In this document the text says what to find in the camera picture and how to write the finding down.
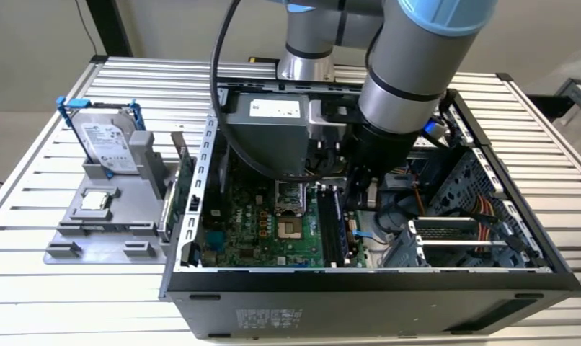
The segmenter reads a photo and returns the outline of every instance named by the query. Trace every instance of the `open computer tower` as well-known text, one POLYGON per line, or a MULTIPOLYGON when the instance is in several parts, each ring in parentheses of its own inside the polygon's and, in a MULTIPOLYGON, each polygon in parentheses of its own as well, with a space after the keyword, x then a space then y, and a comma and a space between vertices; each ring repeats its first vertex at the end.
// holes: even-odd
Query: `open computer tower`
MULTIPOLYGON (((248 83, 257 86, 228 85, 247 88, 241 95, 249 96, 248 83)), ((244 122, 240 108, 228 116, 252 142, 265 137, 261 146, 280 147, 271 144, 280 126, 300 133, 315 123, 311 100, 292 90, 267 97, 304 102, 300 121, 265 123, 259 132, 263 124, 244 122)), ((333 92, 359 90, 335 84, 333 92)), ((419 138, 411 162, 383 186, 400 211, 382 220, 400 227, 394 240, 355 236, 378 234, 372 213, 343 210, 333 177, 296 185, 253 177, 208 117, 160 289, 197 338, 488 334, 581 291, 471 112, 451 94, 444 116, 455 133, 447 141, 458 145, 435 152, 419 138), (416 180, 431 192, 424 216, 408 218, 412 196, 399 197, 396 189, 416 180)))

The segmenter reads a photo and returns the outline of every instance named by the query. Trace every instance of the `colorful wires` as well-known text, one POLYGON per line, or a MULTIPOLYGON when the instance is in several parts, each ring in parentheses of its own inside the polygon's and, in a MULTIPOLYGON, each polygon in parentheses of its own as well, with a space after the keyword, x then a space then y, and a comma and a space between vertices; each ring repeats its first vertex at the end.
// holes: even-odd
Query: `colorful wires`
MULTIPOLYGON (((472 213, 478 213, 479 215, 492 216, 495 217, 495 211, 492 209, 491 202, 482 196, 478 195, 475 199, 475 204, 472 208, 472 213)), ((480 224, 479 222, 479 241, 490 240, 490 228, 480 224)), ((476 252, 482 252, 486 250, 484 248, 475 248, 476 252)))
POLYGON ((416 198, 418 215, 424 216, 423 200, 420 199, 420 196, 418 194, 418 174, 414 175, 412 191, 414 191, 414 198, 416 198))

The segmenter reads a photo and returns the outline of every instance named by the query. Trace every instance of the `small chip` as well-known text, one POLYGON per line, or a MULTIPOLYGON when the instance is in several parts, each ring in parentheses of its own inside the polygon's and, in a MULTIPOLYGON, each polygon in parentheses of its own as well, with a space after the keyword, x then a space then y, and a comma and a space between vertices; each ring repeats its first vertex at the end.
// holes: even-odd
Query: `small chip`
POLYGON ((102 210, 106 208, 108 193, 102 191, 86 191, 80 202, 82 210, 102 210))
POLYGON ((253 249, 239 249, 239 257, 252 258, 253 257, 253 249))

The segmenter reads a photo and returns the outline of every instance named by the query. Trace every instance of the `wire bundle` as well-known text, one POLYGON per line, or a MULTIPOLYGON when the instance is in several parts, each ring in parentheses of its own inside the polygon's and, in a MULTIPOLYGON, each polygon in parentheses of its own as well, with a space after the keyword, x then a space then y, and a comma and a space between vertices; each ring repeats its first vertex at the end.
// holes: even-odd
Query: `wire bundle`
MULTIPOLYGON (((491 202, 482 195, 476 195, 472 213, 478 213, 482 216, 495 217, 495 211, 492 209, 491 202)), ((490 227, 479 223, 479 241, 490 240, 490 231, 490 227)))

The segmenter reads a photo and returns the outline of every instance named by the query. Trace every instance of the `robot end effector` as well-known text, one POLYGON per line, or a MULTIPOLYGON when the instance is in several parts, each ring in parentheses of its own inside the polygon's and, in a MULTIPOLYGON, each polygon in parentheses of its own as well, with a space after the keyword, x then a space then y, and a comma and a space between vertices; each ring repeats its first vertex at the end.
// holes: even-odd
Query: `robot end effector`
POLYGON ((329 0, 287 2, 303 6, 288 11, 281 79, 332 81, 332 46, 364 48, 382 23, 357 100, 364 125, 345 153, 360 208, 369 185, 406 162, 496 0, 348 0, 344 9, 329 0))

